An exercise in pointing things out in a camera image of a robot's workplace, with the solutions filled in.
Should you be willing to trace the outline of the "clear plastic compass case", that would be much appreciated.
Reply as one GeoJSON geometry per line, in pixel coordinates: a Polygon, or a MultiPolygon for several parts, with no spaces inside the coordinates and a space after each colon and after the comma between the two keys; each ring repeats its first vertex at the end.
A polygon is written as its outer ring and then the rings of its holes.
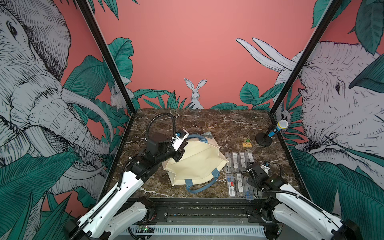
{"type": "Polygon", "coordinates": [[[225,152],[225,157],[227,159],[226,166],[224,167],[224,172],[226,174],[231,174],[232,173],[232,154],[229,152],[225,152]]]}

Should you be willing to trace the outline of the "cream canvas tote bag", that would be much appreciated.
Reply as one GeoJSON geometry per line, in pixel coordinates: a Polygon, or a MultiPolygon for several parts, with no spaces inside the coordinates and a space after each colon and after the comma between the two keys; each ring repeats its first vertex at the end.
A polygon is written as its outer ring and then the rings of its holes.
{"type": "Polygon", "coordinates": [[[185,153],[176,162],[170,158],[162,163],[172,186],[185,185],[191,194],[211,187],[220,177],[227,159],[212,135],[189,135],[185,153]]]}

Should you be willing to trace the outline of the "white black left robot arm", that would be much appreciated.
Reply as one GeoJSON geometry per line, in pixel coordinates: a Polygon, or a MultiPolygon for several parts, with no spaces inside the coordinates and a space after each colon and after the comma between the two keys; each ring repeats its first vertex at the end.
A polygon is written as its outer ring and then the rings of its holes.
{"type": "Polygon", "coordinates": [[[146,137],[147,145],[123,166],[117,184],[88,213],[65,225],[67,240],[112,240],[134,223],[144,219],[151,202],[141,200],[119,212],[125,202],[170,158],[180,159],[185,139],[180,133],[167,138],[146,137]]]}

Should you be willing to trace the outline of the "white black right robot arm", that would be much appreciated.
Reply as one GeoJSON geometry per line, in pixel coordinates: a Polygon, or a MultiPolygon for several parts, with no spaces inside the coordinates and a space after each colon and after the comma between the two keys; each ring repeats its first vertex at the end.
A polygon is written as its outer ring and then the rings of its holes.
{"type": "Polygon", "coordinates": [[[269,176],[257,163],[249,163],[251,186],[267,198],[259,214],[266,223],[287,225],[307,240],[362,240],[359,226],[342,220],[304,197],[281,176],[269,176]]]}

